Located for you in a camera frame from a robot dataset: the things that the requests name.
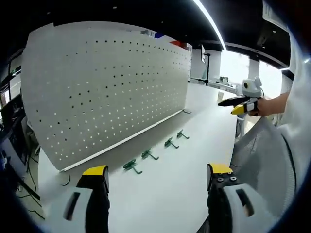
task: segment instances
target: desk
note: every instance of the desk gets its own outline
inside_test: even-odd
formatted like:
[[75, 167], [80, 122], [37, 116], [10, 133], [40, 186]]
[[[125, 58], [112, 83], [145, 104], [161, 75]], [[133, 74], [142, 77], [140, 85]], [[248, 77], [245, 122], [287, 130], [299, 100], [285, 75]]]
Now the desk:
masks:
[[[230, 108], [217, 106], [219, 91], [189, 83], [186, 108], [192, 110], [192, 114], [181, 112], [66, 172], [71, 175], [70, 185], [75, 186], [87, 168], [109, 166], [111, 233], [194, 233], [201, 227], [208, 216], [206, 164], [229, 165], [234, 146], [236, 116], [230, 114]], [[224, 98], [232, 96], [224, 92]], [[181, 129], [189, 140], [176, 139]], [[164, 148], [164, 142], [171, 136], [180, 148]], [[159, 156], [157, 161], [141, 159], [141, 153], [150, 147], [152, 154]], [[136, 168], [143, 171], [140, 175], [122, 168], [133, 158], [137, 160]], [[46, 168], [46, 159], [42, 151], [39, 193], [44, 211], [48, 213], [54, 195], [59, 195], [66, 187], [56, 185], [60, 174], [53, 168]]]

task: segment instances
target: led light strip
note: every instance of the led light strip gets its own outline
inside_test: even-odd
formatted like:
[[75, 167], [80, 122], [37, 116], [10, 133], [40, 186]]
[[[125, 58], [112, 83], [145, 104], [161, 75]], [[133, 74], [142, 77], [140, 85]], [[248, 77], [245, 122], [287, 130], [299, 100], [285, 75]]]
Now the led light strip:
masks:
[[212, 17], [210, 16], [210, 14], [207, 12], [206, 8], [203, 6], [203, 4], [200, 2], [200, 0], [192, 0], [199, 8], [200, 10], [203, 12], [203, 14], [206, 16], [206, 18], [209, 20], [209, 23], [212, 25], [215, 33], [217, 34], [218, 36], [218, 39], [220, 40], [220, 43], [222, 44], [223, 46], [223, 49], [224, 50], [227, 50], [227, 48], [225, 47], [225, 42], [222, 38], [222, 35], [220, 35], [220, 32], [214, 22], [214, 20], [212, 19]]

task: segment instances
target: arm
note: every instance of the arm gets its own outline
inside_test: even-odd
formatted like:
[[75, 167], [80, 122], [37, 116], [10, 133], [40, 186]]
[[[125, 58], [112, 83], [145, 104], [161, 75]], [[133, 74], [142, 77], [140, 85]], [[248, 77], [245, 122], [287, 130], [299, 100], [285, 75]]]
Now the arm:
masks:
[[283, 93], [271, 100], [259, 99], [258, 111], [252, 111], [250, 115], [253, 116], [255, 113], [258, 113], [258, 116], [266, 117], [271, 114], [283, 113], [289, 93]]

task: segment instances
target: white bar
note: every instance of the white bar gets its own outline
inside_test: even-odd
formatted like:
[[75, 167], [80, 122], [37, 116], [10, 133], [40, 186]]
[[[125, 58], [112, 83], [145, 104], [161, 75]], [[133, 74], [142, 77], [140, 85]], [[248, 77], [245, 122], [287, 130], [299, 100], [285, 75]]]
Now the white bar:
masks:
[[282, 68], [282, 69], [280, 69], [280, 71], [285, 71], [285, 70], [289, 70], [290, 68], [289, 67], [287, 67], [287, 68]]
[[158, 124], [160, 124], [160, 123], [162, 123], [162, 122], [164, 122], [164, 121], [166, 121], [166, 120], [168, 120], [168, 119], [170, 119], [171, 117], [177, 115], [177, 114], [180, 113], [180, 112], [182, 112], [182, 110], [177, 111], [176, 113], [174, 113], [174, 114], [172, 114], [172, 115], [170, 115], [170, 116], [168, 116], [168, 117], [166, 117], [166, 118], [164, 118], [164, 119], [158, 121], [157, 123], [155, 123], [155, 124], [153, 124], [153, 125], [151, 125], [151, 126], [145, 128], [145, 129], [143, 129], [143, 130], [141, 130], [141, 131], [139, 131], [139, 132], [133, 134], [133, 135], [130, 136], [130, 137], [127, 137], [126, 139], [123, 139], [122, 141], [120, 141], [120, 142], [118, 142], [118, 143], [116, 143], [116, 144], [113, 144], [113, 145], [110, 146], [110, 147], [107, 147], [107, 148], [105, 148], [105, 149], [103, 149], [103, 150], [101, 150], [101, 151], [99, 151], [99, 152], [97, 152], [97, 153], [95, 153], [95, 154], [93, 154], [93, 155], [91, 155], [91, 156], [89, 156], [89, 157], [83, 159], [83, 160], [80, 160], [79, 162], [77, 162], [77, 163], [75, 163], [75, 164], [73, 164], [73, 165], [70, 165], [70, 166], [68, 166], [68, 167], [66, 167], [66, 168], [64, 168], [64, 169], [62, 169], [61, 172], [62, 172], [62, 171], [68, 171], [68, 170], [70, 170], [70, 169], [72, 169], [72, 168], [74, 168], [74, 167], [76, 167], [76, 166], [79, 166], [79, 165], [81, 165], [81, 164], [87, 162], [88, 160], [91, 160], [91, 159], [93, 159], [93, 158], [95, 158], [95, 157], [97, 157], [97, 156], [99, 156], [99, 155], [101, 155], [101, 154], [103, 154], [103, 153], [105, 153], [105, 152], [107, 152], [107, 151], [113, 149], [114, 147], [117, 147], [117, 146], [121, 145], [122, 143], [131, 140], [132, 138], [134, 138], [134, 137], [136, 137], [136, 136], [138, 136], [138, 135], [140, 135], [140, 134], [146, 132], [147, 130], [153, 128], [154, 126], [157, 126]]

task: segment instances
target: white column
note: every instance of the white column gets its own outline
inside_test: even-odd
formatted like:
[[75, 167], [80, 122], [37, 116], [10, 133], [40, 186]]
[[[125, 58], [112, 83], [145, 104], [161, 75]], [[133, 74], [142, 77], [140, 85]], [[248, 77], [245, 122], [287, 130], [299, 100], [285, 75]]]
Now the white column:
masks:
[[248, 79], [254, 79], [259, 76], [259, 62], [249, 59]]

